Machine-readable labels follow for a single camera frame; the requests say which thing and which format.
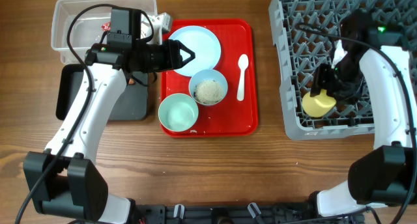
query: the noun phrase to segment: wooden table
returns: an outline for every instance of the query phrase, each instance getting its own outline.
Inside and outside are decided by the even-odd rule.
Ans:
[[[50,46],[56,1],[0,0],[0,223],[14,222],[27,195],[27,152],[41,152],[61,125],[55,106],[63,64]],[[242,18],[251,25],[260,123],[247,137],[172,139],[155,115],[159,85],[153,85],[146,120],[111,122],[103,133],[97,167],[112,193],[140,204],[303,201],[346,180],[351,163],[372,150],[372,135],[325,141],[286,136],[270,1],[157,0],[158,11],[176,19]],[[384,223],[396,212],[378,210]],[[411,207],[402,223],[415,220]],[[68,221],[37,214],[32,203],[23,217],[23,223]]]

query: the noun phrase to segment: plastic crate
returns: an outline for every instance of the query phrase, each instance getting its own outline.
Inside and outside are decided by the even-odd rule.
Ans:
[[[314,69],[330,63],[327,52],[331,43],[322,36],[307,36],[295,30],[294,25],[300,21],[315,23],[328,33],[340,34],[340,21],[357,8],[375,8],[374,20],[404,25],[412,49],[417,48],[417,0],[272,0],[269,6],[272,39],[280,60],[285,133],[293,140],[334,139],[374,132],[367,89],[356,104],[337,105],[321,119],[310,117],[302,109],[302,97],[310,90]],[[393,11],[384,12],[387,8]],[[417,79],[417,59],[410,72]]]
[[[58,0],[53,13],[51,30],[51,47],[61,54],[64,64],[78,64],[66,43],[66,34],[72,20],[87,7],[108,3],[119,7],[144,10],[150,16],[156,16],[156,0]],[[94,43],[100,41],[102,25],[110,21],[110,7],[94,8],[84,13],[75,23],[71,32],[71,45],[80,57]]]

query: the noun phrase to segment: gray dish rack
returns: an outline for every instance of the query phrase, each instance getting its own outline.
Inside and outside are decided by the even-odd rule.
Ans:
[[[357,8],[376,9],[374,20],[405,27],[413,50],[417,50],[417,0],[272,0],[269,17],[272,39],[277,47],[281,71],[281,105],[285,133],[293,140],[335,139],[373,133],[369,94],[354,105],[337,105],[323,118],[313,118],[302,110],[302,97],[313,81],[313,72],[330,63],[330,41],[322,36],[295,30],[298,22],[314,23],[328,33],[340,34],[339,22]],[[417,59],[410,74],[417,80]],[[417,82],[413,83],[414,92]]]

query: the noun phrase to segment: white bin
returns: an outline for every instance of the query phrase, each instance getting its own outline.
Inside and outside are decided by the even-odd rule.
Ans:
[[[58,0],[53,13],[51,47],[61,54],[62,63],[78,63],[66,43],[66,34],[72,20],[87,7],[102,3],[141,9],[150,16],[158,14],[156,0]],[[102,25],[110,21],[110,12],[110,7],[94,8],[84,13],[72,28],[71,45],[82,59],[85,52],[100,41]]]

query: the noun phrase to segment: yellow object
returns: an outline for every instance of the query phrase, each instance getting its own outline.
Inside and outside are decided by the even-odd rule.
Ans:
[[[302,98],[302,108],[311,117],[322,117],[336,105],[336,100],[327,95],[327,91],[321,89],[320,94],[314,97],[308,92]]]

